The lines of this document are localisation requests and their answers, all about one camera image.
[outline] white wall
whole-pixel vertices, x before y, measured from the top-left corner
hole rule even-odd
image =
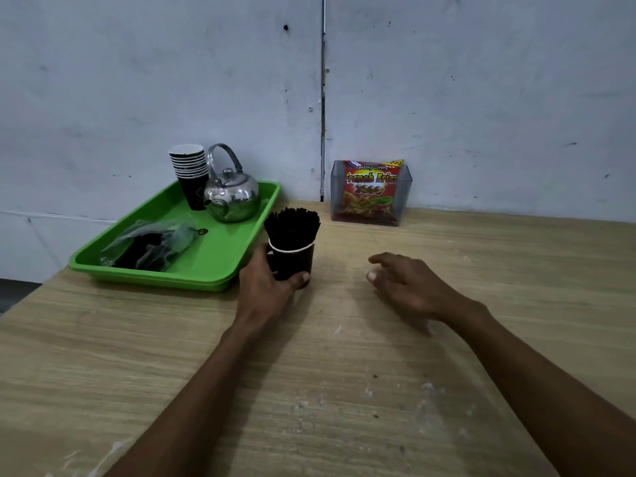
[[[172,182],[177,143],[226,142],[247,172],[318,199],[321,13],[322,0],[0,0],[0,277],[51,276]]]
[[[636,0],[328,0],[326,166],[404,158],[411,206],[636,222],[635,20]]]

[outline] clear plastic bag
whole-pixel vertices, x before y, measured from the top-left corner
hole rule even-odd
[[[190,216],[150,223],[137,221],[102,250],[100,264],[115,268],[164,271],[183,253],[196,235]]]

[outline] clear acrylic holder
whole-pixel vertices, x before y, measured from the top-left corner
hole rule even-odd
[[[393,197],[390,217],[365,217],[363,215],[342,214],[342,196],[345,192],[346,165],[345,161],[334,161],[331,168],[331,220],[346,223],[380,224],[383,226],[398,226],[408,200],[413,178],[406,164],[402,164],[397,182],[396,193]]]

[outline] green tray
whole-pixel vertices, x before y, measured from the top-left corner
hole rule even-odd
[[[223,291],[239,271],[243,255],[257,236],[281,190],[280,184],[265,181],[259,181],[258,186],[261,207],[256,215],[242,223],[224,224],[213,219],[206,210],[190,210],[179,181],[175,181],[78,250],[71,256],[69,266],[100,280]],[[208,233],[197,236],[192,246],[164,272],[100,266],[102,249],[136,221],[170,221],[187,214],[194,217],[196,229],[207,229]]]

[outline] wood grain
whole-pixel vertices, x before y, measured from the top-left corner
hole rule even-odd
[[[366,258],[385,250],[423,258],[636,415],[635,226],[410,210],[384,228],[303,205],[323,220],[312,282],[250,363],[215,475],[552,474],[466,345],[374,295]],[[69,270],[46,282],[0,319],[1,474],[84,477],[120,443],[105,472],[211,352],[236,296]]]

